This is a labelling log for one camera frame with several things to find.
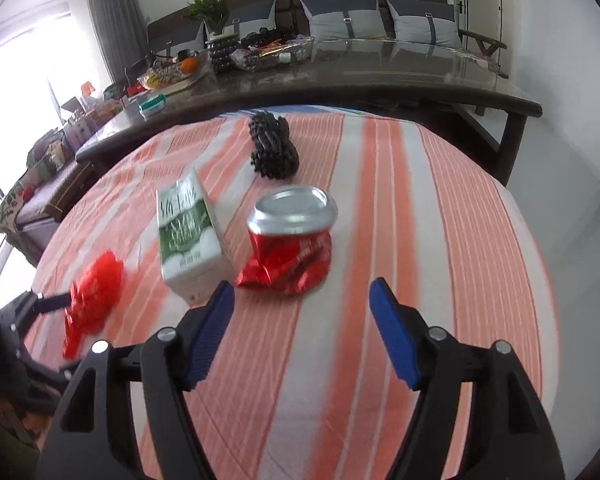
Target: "floor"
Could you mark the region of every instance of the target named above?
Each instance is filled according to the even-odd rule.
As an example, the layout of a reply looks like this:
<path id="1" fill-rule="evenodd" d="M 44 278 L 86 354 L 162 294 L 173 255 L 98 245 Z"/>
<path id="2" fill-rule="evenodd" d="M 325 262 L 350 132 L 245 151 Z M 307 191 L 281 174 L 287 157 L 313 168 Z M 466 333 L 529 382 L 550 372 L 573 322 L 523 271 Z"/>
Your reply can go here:
<path id="1" fill-rule="evenodd" d="M 504 116 L 483 125 L 500 140 Z M 529 119 L 507 189 L 554 282 L 560 384 L 550 420 L 573 479 L 600 447 L 600 182 L 542 119 Z"/>

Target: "fruit bowl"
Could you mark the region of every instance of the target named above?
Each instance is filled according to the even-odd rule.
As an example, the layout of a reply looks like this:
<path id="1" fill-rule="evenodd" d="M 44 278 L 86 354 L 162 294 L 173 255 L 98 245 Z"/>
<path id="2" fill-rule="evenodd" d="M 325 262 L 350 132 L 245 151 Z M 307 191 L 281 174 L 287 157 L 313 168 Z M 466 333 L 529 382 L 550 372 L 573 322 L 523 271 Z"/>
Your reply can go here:
<path id="1" fill-rule="evenodd" d="M 158 58 L 138 81 L 147 90 L 161 90 L 196 75 L 202 66 L 201 56 L 187 57 L 181 62 Z"/>

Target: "milk carton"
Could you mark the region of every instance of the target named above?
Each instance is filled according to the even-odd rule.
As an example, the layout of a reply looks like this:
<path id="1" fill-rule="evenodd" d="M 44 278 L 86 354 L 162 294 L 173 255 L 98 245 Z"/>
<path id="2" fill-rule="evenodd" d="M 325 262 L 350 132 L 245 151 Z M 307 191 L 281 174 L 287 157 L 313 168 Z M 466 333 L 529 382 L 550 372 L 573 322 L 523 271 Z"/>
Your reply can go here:
<path id="1" fill-rule="evenodd" d="M 156 199 L 162 278 L 187 303 L 206 300 L 235 271 L 202 184 L 192 172 Z"/>

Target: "snack bag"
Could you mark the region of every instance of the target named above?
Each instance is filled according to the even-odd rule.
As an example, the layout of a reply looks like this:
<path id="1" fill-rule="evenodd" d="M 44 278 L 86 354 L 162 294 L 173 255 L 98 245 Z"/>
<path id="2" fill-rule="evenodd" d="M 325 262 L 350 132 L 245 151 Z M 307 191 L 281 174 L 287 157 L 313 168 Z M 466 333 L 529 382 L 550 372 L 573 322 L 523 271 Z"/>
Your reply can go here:
<path id="1" fill-rule="evenodd" d="M 65 359 L 75 358 L 87 334 L 97 334 L 104 328 L 120 299 L 123 267 L 111 251 L 106 251 L 71 284 L 71 307 L 64 311 Z"/>

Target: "curtain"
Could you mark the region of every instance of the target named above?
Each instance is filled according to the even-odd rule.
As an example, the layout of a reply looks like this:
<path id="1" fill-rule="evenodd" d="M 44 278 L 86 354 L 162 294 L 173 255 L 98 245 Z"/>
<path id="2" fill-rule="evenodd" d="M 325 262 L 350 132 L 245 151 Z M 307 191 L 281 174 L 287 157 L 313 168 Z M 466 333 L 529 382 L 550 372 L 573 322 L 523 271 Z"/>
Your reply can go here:
<path id="1" fill-rule="evenodd" d="M 113 81 L 149 53 L 138 0 L 88 0 L 102 57 Z"/>

